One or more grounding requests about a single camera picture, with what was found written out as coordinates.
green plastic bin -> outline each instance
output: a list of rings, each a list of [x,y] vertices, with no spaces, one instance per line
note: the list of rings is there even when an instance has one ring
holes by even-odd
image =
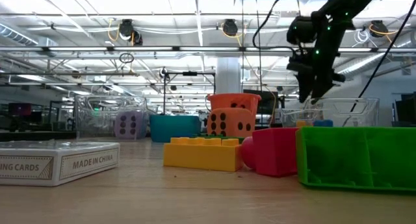
[[[416,191],[416,129],[303,127],[299,181],[308,186]]]

blue object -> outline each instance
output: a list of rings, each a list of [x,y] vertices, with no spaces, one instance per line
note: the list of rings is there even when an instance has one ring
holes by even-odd
[[[333,121],[330,119],[315,120],[313,122],[314,127],[333,127]]]
[[[150,135],[153,142],[168,143],[172,137],[193,137],[201,133],[198,116],[150,116]]]

white column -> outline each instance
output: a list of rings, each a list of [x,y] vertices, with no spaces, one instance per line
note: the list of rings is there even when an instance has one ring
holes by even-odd
[[[217,58],[216,93],[241,93],[239,58]]]

red block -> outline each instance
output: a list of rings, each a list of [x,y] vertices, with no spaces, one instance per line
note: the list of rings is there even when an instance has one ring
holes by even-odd
[[[295,135],[297,130],[297,128],[275,128],[253,132],[256,173],[276,177],[297,173]]]

orange bin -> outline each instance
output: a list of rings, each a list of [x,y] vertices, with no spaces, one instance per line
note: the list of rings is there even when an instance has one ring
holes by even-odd
[[[257,112],[257,105],[261,97],[250,93],[223,93],[208,96],[211,110],[217,108],[245,108],[251,113]]]
[[[250,93],[210,95],[212,111],[207,133],[212,135],[248,137],[255,127],[255,115],[261,97]]]

